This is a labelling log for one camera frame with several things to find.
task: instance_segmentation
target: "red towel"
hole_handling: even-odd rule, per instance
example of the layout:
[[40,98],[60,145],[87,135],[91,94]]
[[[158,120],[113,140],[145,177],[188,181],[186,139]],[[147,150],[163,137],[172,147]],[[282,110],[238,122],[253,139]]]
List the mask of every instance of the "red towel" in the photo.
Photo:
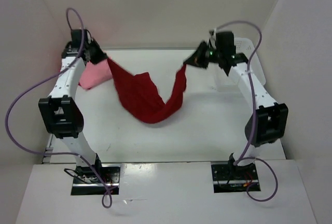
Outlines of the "red towel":
[[165,104],[148,72],[132,75],[113,60],[107,61],[122,106],[138,120],[158,123],[182,106],[187,83],[186,65],[176,73],[172,95]]

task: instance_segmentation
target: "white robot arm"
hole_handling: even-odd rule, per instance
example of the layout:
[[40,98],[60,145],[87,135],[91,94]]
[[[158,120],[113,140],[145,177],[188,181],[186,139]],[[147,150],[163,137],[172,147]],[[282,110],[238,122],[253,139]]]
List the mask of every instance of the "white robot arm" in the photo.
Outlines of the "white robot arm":
[[[216,33],[211,31],[210,35],[209,41],[202,41],[184,64],[207,68],[210,62],[218,63],[219,67],[239,87],[251,107],[253,105],[253,95],[248,76],[248,73],[250,73],[255,91],[256,126],[254,127],[255,133],[251,145],[243,157],[257,157],[263,144],[274,143],[284,135],[288,108],[285,104],[279,104],[270,96],[253,71],[247,71],[248,59],[244,54],[236,53],[232,32]],[[253,116],[251,116],[244,129],[247,141],[251,134],[252,122]],[[230,156],[230,161],[237,161],[242,152],[243,150],[233,153]],[[253,163],[252,159],[241,160],[237,163],[237,167],[244,168],[251,163]]]
[[[56,85],[47,98],[39,100],[38,107],[47,131],[61,139],[70,152],[80,154],[99,172],[101,161],[90,148],[83,134],[84,118],[75,103],[75,94],[80,77],[88,61],[97,64],[107,55],[101,50],[97,42],[85,30],[84,52],[73,66],[58,77]],[[72,41],[62,52],[61,70],[68,67],[78,54],[81,43],[81,30],[72,30]],[[93,176],[88,165],[78,156],[75,157],[77,171],[85,176]]]

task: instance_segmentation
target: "pink towel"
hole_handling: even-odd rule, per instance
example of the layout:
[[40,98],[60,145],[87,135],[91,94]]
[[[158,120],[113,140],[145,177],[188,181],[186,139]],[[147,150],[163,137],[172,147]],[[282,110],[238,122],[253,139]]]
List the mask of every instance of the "pink towel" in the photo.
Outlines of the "pink towel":
[[89,90],[110,79],[112,79],[112,73],[110,72],[107,60],[97,65],[88,62],[79,80],[79,85],[83,89]]

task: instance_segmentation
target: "white table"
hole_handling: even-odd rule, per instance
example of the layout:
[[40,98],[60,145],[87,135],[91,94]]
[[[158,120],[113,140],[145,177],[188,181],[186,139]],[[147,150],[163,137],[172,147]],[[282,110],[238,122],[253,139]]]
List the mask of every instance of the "white table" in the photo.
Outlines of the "white table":
[[[123,164],[111,209],[102,207],[101,195],[70,196],[72,178],[63,169],[73,164],[35,165],[17,224],[315,224],[295,161],[269,163],[279,190],[266,203],[252,201],[245,192],[213,193],[209,162]],[[261,192],[252,194],[266,198],[274,179],[265,165],[256,166]]]
[[[166,101],[171,95],[176,71],[192,52],[113,50],[108,54],[131,73],[149,72]],[[244,50],[247,56],[251,52],[250,48]],[[252,66],[264,82],[257,57]],[[112,80],[90,91],[78,87],[76,103],[85,118],[84,135],[102,162],[222,161],[228,160],[231,153],[243,150],[244,127],[252,110],[238,88],[214,64],[207,71],[188,66],[186,75],[182,108],[154,125],[139,122],[123,109]],[[51,145],[54,152],[68,151],[55,138]],[[265,145],[260,157],[285,159],[281,142]],[[71,156],[50,159],[50,163],[74,162]]]

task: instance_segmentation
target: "white wall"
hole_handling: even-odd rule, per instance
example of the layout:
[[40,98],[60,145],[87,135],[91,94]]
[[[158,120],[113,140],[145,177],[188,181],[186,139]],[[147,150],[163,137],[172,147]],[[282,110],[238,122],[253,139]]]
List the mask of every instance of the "white wall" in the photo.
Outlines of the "white wall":
[[261,63],[289,107],[283,138],[297,159],[319,224],[332,223],[332,0],[279,0],[263,32]]
[[[65,39],[43,0],[0,0],[0,216],[1,223],[15,222],[32,164],[39,161],[11,143],[4,119],[11,101],[28,86],[54,73],[60,65]],[[47,133],[37,103],[52,84],[22,99],[10,126],[25,146],[42,151]]]
[[[104,47],[196,46],[208,30],[234,19],[263,27],[276,0],[45,0],[63,33],[63,10],[71,5]],[[250,27],[239,36],[254,38]]]

